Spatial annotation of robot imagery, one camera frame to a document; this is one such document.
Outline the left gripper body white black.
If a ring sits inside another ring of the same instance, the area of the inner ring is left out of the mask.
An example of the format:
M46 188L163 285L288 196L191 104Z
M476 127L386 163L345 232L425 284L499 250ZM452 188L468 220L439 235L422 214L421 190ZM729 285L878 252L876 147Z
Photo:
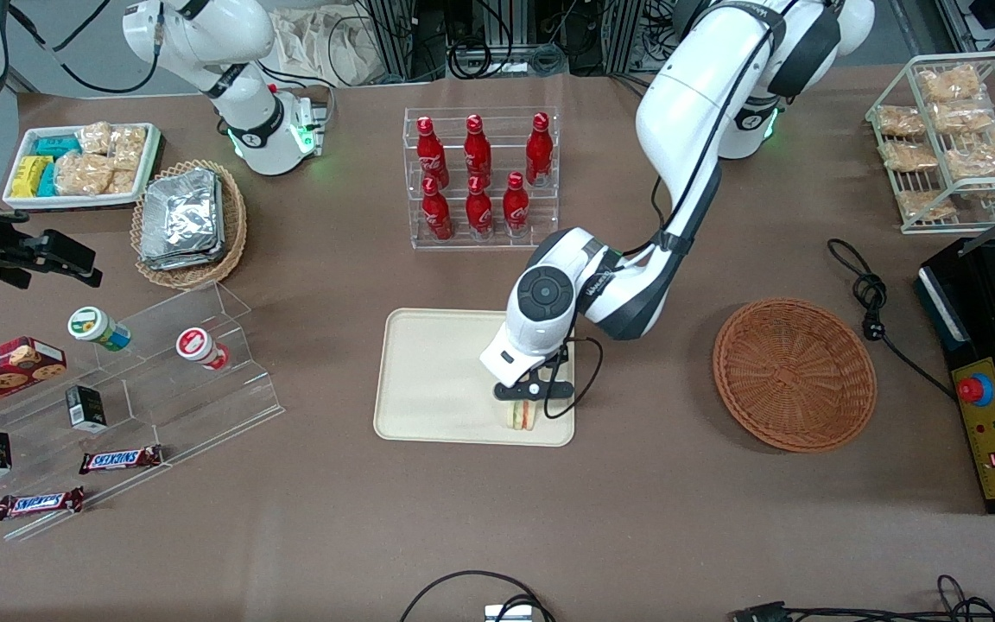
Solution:
M568 360L566 346L543 355L518 349L505 324L480 354L480 362L497 379L492 394L499 402L572 399L573 382L558 378Z

